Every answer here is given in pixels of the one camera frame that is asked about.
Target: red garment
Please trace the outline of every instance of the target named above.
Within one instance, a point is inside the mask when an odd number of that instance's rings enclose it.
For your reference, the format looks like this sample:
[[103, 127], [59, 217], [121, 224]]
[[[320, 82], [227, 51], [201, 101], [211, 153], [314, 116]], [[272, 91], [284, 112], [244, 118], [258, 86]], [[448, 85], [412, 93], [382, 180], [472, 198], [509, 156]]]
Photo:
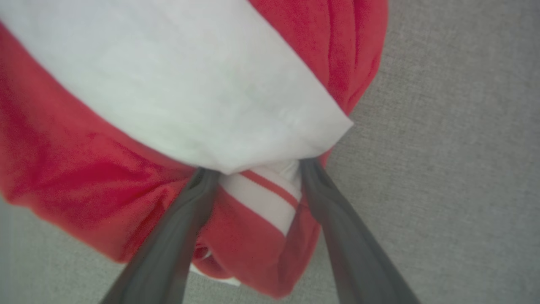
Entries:
[[[350, 114], [379, 65], [387, 2], [251, 3]], [[0, 191], [9, 203], [127, 262], [193, 171], [93, 113], [0, 24]], [[304, 199], [284, 237], [220, 189], [194, 263], [280, 298], [305, 270], [319, 229]], [[212, 256], [202, 259], [206, 249]]]

